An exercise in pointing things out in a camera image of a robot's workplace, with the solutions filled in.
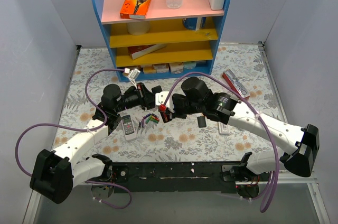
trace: shelf compartment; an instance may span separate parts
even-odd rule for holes
[[[193,69],[184,69],[184,71],[182,73],[178,73],[178,74],[173,74],[173,73],[170,73],[170,72],[146,73],[146,74],[144,74],[143,71],[141,71],[141,73],[137,77],[137,81],[179,78],[179,77],[183,76],[184,74],[186,74],[188,72],[204,72],[206,74],[210,74],[210,66],[207,63],[205,65],[197,66]],[[122,72],[118,72],[118,74],[121,78],[121,82],[128,82],[129,81],[127,77],[123,76]]]
[[[142,64],[162,64],[187,61],[212,60],[209,41],[170,43],[167,47],[133,60],[127,47],[116,48],[116,66],[130,67]]]
[[[207,17],[204,28],[194,31],[183,26],[181,19],[151,21],[149,32],[130,35],[126,23],[113,24],[110,32],[110,47],[125,47],[158,43],[180,43],[217,40],[217,32],[211,17]]]
[[[120,18],[120,10],[124,1],[104,0],[101,23],[113,24],[138,21]],[[166,0],[152,0],[144,21],[221,15],[224,15],[224,10],[211,10],[209,0],[183,0],[182,6],[178,9],[168,8]]]

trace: white cup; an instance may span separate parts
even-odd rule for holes
[[[131,35],[142,35],[150,30],[150,22],[127,22],[127,30]]]

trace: gillette box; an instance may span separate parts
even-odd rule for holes
[[[123,19],[144,20],[151,0],[125,0],[120,11]]]
[[[250,92],[242,85],[242,83],[239,82],[237,77],[230,69],[225,70],[222,77],[224,78],[224,80],[226,80],[226,82],[233,91],[238,93],[246,100],[250,98]]]

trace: pink shelf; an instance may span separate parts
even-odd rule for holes
[[[102,24],[136,22],[120,18],[120,10],[124,0],[105,0],[102,12]],[[166,0],[152,0],[145,21],[166,20],[175,18],[197,16],[220,16],[223,10],[211,10],[209,0],[183,0],[178,9],[170,9],[166,6]]]

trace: gray floor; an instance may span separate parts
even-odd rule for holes
[[[62,203],[41,198],[35,223],[319,223],[307,184],[279,184],[266,213],[260,200],[249,203],[217,192],[133,193],[132,204],[115,210],[92,199],[90,186],[74,188]],[[108,201],[124,204],[126,194]]]

